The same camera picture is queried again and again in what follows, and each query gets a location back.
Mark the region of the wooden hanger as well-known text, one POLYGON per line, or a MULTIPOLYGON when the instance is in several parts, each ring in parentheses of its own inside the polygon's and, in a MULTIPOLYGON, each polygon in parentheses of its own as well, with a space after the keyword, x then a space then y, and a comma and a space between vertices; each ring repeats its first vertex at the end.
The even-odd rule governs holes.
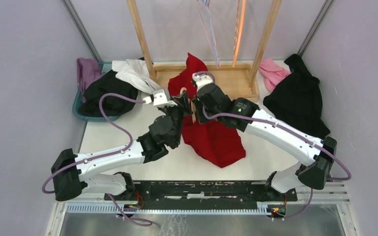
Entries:
MULTIPOLYGON (((180 89, 180 94, 183 94, 186 91, 187 91, 187 88, 182 87, 180 89)), ((195 124, 196 123, 196 106, 190 98, 188 98, 188 103, 190 105, 192 123, 195 124)))

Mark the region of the red skirt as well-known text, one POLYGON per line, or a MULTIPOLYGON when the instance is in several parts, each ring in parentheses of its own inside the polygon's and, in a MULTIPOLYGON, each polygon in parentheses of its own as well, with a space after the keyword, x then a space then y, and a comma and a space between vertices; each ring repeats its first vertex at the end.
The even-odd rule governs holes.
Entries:
MULTIPOLYGON (((186 69, 168 82, 170 95, 179 95, 185 88, 189 99, 193 99, 196 87, 191 83, 192 74, 207 70, 208 68, 202 60, 188 53, 186 69)), ((182 136, 185 144, 191 146, 198 156, 220 168, 246 157, 246 151, 238 132, 215 120, 200 124, 199 119, 194 120, 191 116, 185 117, 182 136)))

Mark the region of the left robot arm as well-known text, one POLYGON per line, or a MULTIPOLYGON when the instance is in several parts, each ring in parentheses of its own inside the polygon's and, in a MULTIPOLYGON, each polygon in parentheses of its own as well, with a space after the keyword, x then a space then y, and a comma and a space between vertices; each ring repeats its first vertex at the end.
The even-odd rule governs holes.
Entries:
POLYGON ((53 166, 51 176, 45 180, 42 192, 49 193, 46 185, 51 181, 52 191, 59 202, 72 200, 81 194, 102 193, 120 196, 124 200, 135 194, 133 180, 128 173, 107 175, 106 171, 157 161, 166 156, 168 148, 180 145, 183 119, 191 115, 188 94, 170 96, 160 89, 143 99, 164 114, 155 119, 149 131, 131 139, 128 144, 94 153, 75 154, 72 149, 63 150, 53 166))

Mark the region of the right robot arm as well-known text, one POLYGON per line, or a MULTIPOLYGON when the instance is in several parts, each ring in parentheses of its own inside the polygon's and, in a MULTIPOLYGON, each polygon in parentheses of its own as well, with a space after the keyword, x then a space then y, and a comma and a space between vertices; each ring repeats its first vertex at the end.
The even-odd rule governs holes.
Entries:
POLYGON ((231 100, 213 82, 192 82, 194 101, 202 122, 216 120, 228 128, 263 138, 283 149, 297 164, 273 172, 267 179, 265 196, 276 201, 288 190, 299 186, 322 190, 333 165, 337 142, 307 135, 273 118, 257 104, 245 99, 231 100))

